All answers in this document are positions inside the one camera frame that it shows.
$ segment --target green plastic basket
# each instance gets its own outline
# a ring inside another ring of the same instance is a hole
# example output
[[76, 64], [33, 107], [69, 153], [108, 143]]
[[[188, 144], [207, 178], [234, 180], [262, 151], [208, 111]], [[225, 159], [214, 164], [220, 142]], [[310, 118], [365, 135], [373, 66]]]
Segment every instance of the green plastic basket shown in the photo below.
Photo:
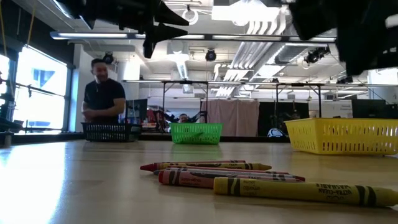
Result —
[[171, 124], [175, 144], [218, 144], [223, 124]]

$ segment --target plastic basket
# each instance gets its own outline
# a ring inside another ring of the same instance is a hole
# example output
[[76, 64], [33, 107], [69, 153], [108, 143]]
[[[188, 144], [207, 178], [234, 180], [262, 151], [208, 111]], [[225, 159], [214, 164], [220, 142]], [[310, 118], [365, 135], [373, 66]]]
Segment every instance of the plastic basket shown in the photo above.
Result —
[[142, 129], [138, 124], [82, 123], [82, 125], [85, 139], [99, 142], [133, 142], [138, 139]]
[[394, 155], [398, 120], [311, 118], [286, 121], [294, 149], [315, 154]]
[[218, 144], [223, 124], [172, 123], [171, 133], [175, 144]]

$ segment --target yellow crayon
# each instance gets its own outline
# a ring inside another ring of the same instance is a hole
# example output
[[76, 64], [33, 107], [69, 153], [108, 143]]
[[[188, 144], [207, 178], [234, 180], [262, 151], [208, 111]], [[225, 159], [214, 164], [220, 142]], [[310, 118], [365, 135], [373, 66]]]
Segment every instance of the yellow crayon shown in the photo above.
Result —
[[296, 184], [227, 177], [214, 179], [214, 193], [344, 203], [367, 207], [385, 207], [398, 204], [398, 192], [381, 187], [317, 183]]
[[245, 170], [269, 170], [271, 166], [259, 164], [259, 163], [180, 163], [180, 162], [169, 162], [160, 165], [160, 169], [166, 169], [168, 166], [190, 166], [190, 167], [211, 167], [211, 168], [228, 168], [228, 169], [245, 169]]

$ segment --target black t-shirt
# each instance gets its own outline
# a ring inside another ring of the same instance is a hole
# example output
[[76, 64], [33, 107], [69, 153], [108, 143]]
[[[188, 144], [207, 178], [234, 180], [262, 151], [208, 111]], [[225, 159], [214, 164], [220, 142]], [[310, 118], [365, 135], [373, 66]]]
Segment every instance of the black t-shirt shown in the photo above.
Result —
[[[92, 81], [86, 85], [85, 99], [91, 110], [106, 110], [114, 106], [113, 100], [126, 98], [122, 84], [115, 80], [108, 79], [104, 83]], [[118, 116], [97, 117], [94, 123], [118, 123]]]

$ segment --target wooden table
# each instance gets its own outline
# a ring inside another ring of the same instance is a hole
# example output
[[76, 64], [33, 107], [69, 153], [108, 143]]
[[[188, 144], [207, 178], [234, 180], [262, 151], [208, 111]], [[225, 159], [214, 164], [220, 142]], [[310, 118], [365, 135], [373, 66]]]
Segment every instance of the wooden table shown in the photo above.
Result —
[[157, 161], [245, 159], [309, 182], [398, 190], [398, 159], [317, 156], [289, 144], [56, 142], [0, 149], [0, 223], [397, 223], [394, 208], [213, 195], [160, 185], [139, 166]]

